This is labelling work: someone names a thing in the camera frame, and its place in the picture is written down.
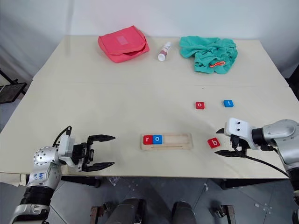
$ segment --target cable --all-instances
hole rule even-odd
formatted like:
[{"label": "cable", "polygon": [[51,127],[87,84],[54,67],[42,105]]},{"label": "cable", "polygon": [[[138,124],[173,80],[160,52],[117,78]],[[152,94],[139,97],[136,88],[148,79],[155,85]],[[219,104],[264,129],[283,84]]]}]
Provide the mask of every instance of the cable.
[{"label": "cable", "polygon": [[[238,156],[241,157],[240,151],[237,150],[237,148],[233,148],[233,149],[237,152]],[[277,171],[279,171],[280,173],[286,175],[287,177],[289,177],[289,175],[288,175],[285,171],[283,171],[283,170],[279,169],[278,167],[276,167],[276,166],[274,166],[274,165],[272,165],[272,164],[270,164],[270,163],[267,163],[267,162],[265,162],[265,161],[263,161],[263,160],[259,160],[259,159],[256,159],[256,158],[253,158],[253,157],[250,157],[250,156],[247,156],[247,155],[244,155],[243,158],[246,158],[246,159],[249,159],[249,160],[253,160],[253,161],[256,161],[256,162],[260,162],[260,163],[262,163],[262,164],[265,164],[265,165],[267,165],[267,166],[269,166],[269,167],[272,167],[273,169],[276,169]]]},{"label": "cable", "polygon": [[67,134],[68,136],[70,136],[70,135],[71,135],[71,126],[67,126],[61,133],[59,133],[59,135],[56,137],[56,139],[55,139],[55,141],[54,141],[52,147],[55,147],[55,145],[56,145],[58,139],[60,138],[60,136],[61,136],[64,132],[66,132],[66,134]]}]

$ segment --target green cloth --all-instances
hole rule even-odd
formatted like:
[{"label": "green cloth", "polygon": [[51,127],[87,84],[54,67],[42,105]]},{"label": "green cloth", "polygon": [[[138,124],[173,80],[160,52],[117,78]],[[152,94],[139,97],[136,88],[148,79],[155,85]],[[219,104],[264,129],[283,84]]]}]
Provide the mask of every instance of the green cloth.
[{"label": "green cloth", "polygon": [[[179,45],[183,57],[195,56],[195,71],[205,73],[227,73],[238,55],[236,44],[230,39],[185,36],[181,38]],[[225,65],[210,68],[210,65],[221,61],[225,61]]]}]

